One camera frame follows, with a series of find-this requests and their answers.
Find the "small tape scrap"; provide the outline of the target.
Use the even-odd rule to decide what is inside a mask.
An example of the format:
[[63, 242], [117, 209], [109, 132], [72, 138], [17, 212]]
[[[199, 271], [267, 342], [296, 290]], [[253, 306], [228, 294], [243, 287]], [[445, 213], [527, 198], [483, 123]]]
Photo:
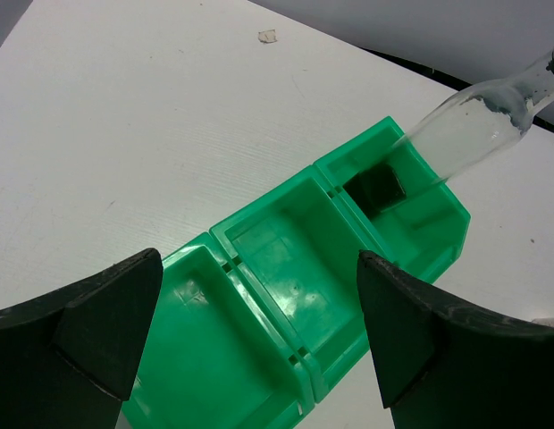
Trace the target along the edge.
[[272, 44], [278, 41], [275, 29], [260, 31], [258, 41], [262, 44]]

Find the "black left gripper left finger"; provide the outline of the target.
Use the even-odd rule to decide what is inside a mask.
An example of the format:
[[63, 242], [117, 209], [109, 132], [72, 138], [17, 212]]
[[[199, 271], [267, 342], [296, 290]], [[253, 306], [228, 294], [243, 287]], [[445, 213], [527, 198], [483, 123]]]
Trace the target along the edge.
[[163, 279], [144, 249], [0, 310], [0, 428], [113, 428], [130, 399]]

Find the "glass bottle with dark sauce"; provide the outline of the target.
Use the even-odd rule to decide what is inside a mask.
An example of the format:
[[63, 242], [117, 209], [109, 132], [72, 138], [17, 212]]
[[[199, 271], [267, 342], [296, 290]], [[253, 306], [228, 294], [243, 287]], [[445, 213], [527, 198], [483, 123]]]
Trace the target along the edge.
[[518, 74], [449, 97], [344, 189], [366, 214], [387, 211], [514, 146], [553, 102], [554, 47]]

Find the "green three-compartment plastic bin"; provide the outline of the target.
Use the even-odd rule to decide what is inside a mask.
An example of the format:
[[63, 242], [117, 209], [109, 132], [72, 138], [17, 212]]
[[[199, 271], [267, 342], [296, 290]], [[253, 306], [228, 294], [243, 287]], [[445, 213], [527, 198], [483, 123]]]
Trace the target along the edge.
[[291, 428], [368, 351], [357, 257], [433, 282], [469, 214], [445, 186], [373, 217], [348, 185], [401, 136], [385, 118], [164, 260], [134, 428]]

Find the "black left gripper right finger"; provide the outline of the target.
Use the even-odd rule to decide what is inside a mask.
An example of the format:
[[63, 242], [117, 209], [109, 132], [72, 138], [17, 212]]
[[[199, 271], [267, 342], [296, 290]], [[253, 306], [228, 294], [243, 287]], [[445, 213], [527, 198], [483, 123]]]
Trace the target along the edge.
[[397, 428], [554, 428], [554, 327], [479, 307], [369, 250], [357, 291]]

